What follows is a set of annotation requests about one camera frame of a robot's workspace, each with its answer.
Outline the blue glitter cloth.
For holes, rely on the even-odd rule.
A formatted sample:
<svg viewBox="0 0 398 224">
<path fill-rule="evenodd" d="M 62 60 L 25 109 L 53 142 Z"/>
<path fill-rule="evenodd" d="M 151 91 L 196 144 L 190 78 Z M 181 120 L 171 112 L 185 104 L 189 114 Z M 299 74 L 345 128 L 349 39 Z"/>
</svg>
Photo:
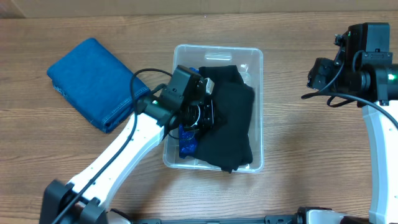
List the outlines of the blue glitter cloth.
<svg viewBox="0 0 398 224">
<path fill-rule="evenodd" d="M 195 139 L 195 130 L 186 131 L 181 124 L 178 128 L 178 147 L 179 157 L 184 159 L 187 156 L 193 157 L 197 148 L 197 140 Z"/>
</svg>

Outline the black cloth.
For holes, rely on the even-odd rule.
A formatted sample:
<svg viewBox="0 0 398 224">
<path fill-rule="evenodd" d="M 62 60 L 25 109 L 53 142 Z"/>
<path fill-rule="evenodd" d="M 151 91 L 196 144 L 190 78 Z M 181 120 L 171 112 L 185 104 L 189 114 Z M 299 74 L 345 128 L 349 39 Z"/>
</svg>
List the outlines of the black cloth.
<svg viewBox="0 0 398 224">
<path fill-rule="evenodd" d="M 246 84 L 222 83 L 213 97 L 215 125 L 198 140 L 194 158 L 232 172 L 253 161 L 248 131 L 255 99 Z"/>
<path fill-rule="evenodd" d="M 243 78 L 235 65 L 220 67 L 200 67 L 199 74 L 204 78 L 210 78 L 215 84 L 224 82 L 243 84 Z"/>
</svg>

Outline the teal towel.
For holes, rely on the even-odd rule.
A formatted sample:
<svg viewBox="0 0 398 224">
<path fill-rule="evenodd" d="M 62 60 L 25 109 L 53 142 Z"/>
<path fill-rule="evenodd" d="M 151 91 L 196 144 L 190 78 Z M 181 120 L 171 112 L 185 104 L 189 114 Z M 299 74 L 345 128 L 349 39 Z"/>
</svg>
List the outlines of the teal towel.
<svg viewBox="0 0 398 224">
<path fill-rule="evenodd" d="M 47 75 L 53 87 L 104 133 L 112 132 L 133 111 L 133 73 L 94 38 L 54 63 Z"/>
</svg>

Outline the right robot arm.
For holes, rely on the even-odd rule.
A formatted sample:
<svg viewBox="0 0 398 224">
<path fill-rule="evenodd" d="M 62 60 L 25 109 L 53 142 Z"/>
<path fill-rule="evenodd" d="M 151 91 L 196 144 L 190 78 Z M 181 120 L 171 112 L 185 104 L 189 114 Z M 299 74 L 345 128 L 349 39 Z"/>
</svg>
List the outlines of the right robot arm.
<svg viewBox="0 0 398 224">
<path fill-rule="evenodd" d="M 314 96 L 328 97 L 329 107 L 355 102 L 368 132 L 372 198 L 368 218 L 321 208 L 308 209 L 304 223 L 397 223 L 397 64 L 389 50 L 390 25 L 366 22 L 335 36 L 333 60 L 317 58 L 308 73 Z"/>
</svg>

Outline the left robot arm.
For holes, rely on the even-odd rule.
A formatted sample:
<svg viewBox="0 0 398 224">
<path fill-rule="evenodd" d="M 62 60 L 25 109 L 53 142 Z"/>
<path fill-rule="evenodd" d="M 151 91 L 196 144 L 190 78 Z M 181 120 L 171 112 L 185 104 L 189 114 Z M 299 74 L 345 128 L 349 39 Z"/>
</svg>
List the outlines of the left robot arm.
<svg viewBox="0 0 398 224">
<path fill-rule="evenodd" d="M 40 223 L 130 223 L 109 206 L 116 192 L 141 159 L 169 133 L 183 126 L 195 133 L 215 122 L 211 100 L 214 82 L 177 66 L 167 84 L 134 98 L 127 125 L 86 169 L 67 184 L 53 180 L 45 189 Z"/>
</svg>

